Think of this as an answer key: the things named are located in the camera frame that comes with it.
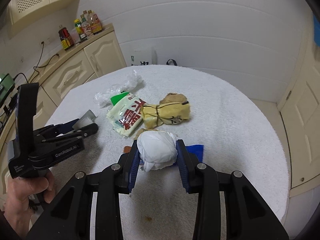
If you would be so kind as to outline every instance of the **sauce bottle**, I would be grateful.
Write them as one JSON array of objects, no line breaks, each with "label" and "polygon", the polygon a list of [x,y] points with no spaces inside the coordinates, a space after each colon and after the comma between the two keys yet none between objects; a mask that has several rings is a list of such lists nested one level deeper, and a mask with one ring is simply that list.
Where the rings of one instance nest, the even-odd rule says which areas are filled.
[{"label": "sauce bottle", "polygon": [[86,36],[85,36],[84,30],[82,28],[82,25],[81,25],[81,22],[79,19],[75,20],[75,27],[76,27],[77,32],[79,33],[81,41],[84,41],[86,39]]},{"label": "sauce bottle", "polygon": [[59,36],[60,36],[61,45],[64,48],[64,50],[68,50],[71,47],[73,47],[75,43],[66,27],[62,27],[62,25],[60,25],[59,28],[60,28]]},{"label": "sauce bottle", "polygon": [[83,15],[84,15],[85,19],[88,20],[88,12],[87,11],[83,11]]},{"label": "sauce bottle", "polygon": [[91,10],[88,11],[88,22],[91,26],[91,30],[93,34],[99,33],[102,31],[102,27],[101,27],[101,23],[98,19],[97,14],[95,14],[94,12],[92,12]]},{"label": "sauce bottle", "polygon": [[82,29],[84,30],[85,36],[87,36],[87,38],[93,37],[93,33],[92,33],[91,28],[90,28],[90,24],[85,19],[84,14],[81,15],[81,18],[82,18],[81,26],[82,26]]}]

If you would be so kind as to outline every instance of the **blue cloth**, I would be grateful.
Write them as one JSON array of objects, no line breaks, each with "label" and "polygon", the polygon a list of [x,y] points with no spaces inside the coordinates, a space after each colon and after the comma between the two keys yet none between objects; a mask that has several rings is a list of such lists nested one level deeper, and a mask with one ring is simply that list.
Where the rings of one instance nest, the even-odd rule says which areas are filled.
[{"label": "blue cloth", "polygon": [[199,162],[202,162],[203,159],[203,145],[202,144],[195,144],[195,145],[190,145],[186,146],[186,149],[190,153],[194,153],[197,155]]},{"label": "blue cloth", "polygon": [[320,23],[315,15],[313,15],[313,21],[315,24],[315,43],[320,46]]}]

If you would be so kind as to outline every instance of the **blue object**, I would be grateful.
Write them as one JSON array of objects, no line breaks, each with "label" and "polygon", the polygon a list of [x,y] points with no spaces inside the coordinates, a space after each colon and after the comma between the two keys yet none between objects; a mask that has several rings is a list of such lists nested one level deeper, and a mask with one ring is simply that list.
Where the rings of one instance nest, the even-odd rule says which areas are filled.
[{"label": "blue object", "polygon": [[178,141],[176,141],[176,148],[178,151],[178,156],[177,156],[177,161],[173,164],[173,166],[177,165],[179,167],[182,186],[186,189],[186,192],[189,192],[190,185],[189,185],[188,170],[187,170],[186,163],[183,157],[181,156],[181,148]]},{"label": "blue object", "polygon": [[195,144],[195,145],[190,145],[186,146],[186,149],[190,153],[194,153],[197,155],[199,162],[202,162],[203,159],[203,145],[202,144]]},{"label": "blue object", "polygon": [[315,15],[313,15],[313,21],[315,23],[315,43],[320,46],[320,23]]},{"label": "blue object", "polygon": [[131,164],[130,172],[129,172],[129,184],[128,190],[131,193],[132,189],[134,188],[134,184],[136,183],[138,169],[140,163],[140,154],[137,148],[136,152],[134,153],[134,158]]}]

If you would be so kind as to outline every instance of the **cabinet handle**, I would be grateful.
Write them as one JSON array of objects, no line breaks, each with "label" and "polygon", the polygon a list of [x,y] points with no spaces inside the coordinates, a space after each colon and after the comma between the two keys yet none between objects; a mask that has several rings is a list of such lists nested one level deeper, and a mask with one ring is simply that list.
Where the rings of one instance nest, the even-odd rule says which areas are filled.
[{"label": "cabinet handle", "polygon": [[77,75],[77,74],[78,74],[78,71],[76,70],[76,71],[73,73],[73,75],[63,83],[63,85],[65,86],[65,85],[66,85],[75,75]]},{"label": "cabinet handle", "polygon": [[95,65],[97,72],[99,72],[97,62],[93,59],[93,57],[92,57],[92,56],[90,56],[90,59],[91,59],[91,61],[93,62],[93,64]]}]

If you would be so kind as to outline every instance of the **table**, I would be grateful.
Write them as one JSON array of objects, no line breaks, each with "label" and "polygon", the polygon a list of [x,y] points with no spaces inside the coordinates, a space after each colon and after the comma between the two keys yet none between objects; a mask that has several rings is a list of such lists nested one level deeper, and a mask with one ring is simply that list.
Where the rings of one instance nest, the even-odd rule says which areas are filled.
[{"label": "table", "polygon": [[[97,116],[99,131],[85,139],[85,150],[53,168],[58,189],[77,172],[102,171],[116,163],[133,137],[122,138],[100,109],[94,95],[110,85],[123,83],[136,70],[144,80],[134,94],[158,104],[169,92],[184,94],[191,104],[191,119],[159,130],[174,133],[185,145],[203,144],[204,162],[217,171],[240,170],[282,219],[289,192],[289,175],[281,143],[261,111],[238,89],[213,75],[190,68],[149,65],[132,66],[102,76],[71,90],[48,124],[68,122],[88,109]],[[130,195],[120,195],[124,239],[192,239],[197,195],[182,187],[177,167],[138,172]],[[225,213],[222,239],[225,239]]]}]

